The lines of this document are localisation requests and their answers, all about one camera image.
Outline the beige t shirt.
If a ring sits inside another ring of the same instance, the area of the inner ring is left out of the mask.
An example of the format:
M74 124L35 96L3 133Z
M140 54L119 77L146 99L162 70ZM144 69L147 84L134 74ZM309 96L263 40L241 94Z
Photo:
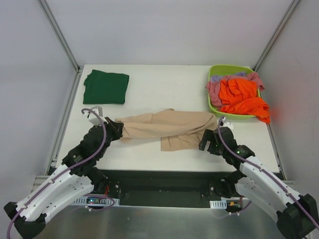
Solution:
M159 138L161 151L197 149L205 130L217 129L217 119L212 113L173 109L116 118L115 122L124 124L122 141Z

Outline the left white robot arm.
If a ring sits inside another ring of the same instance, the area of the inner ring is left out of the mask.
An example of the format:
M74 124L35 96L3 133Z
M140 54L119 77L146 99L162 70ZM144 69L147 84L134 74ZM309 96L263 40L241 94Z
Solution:
M10 218L6 237L15 228L24 239L35 238L57 214L90 193L108 199L107 177L96 164L111 142L123 136L123 128L122 122L101 119L35 191L19 202L8 202L3 208Z

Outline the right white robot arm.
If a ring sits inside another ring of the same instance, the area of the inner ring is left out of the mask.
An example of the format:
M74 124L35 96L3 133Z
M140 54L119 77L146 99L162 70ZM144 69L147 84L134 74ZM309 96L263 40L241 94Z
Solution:
M286 239L303 239L319 228L316 200L310 194L300 194L269 171L250 148L237 144L230 128L205 130L199 143L199 150L204 149L222 156L236 169L214 186L218 196L249 199L275 221Z

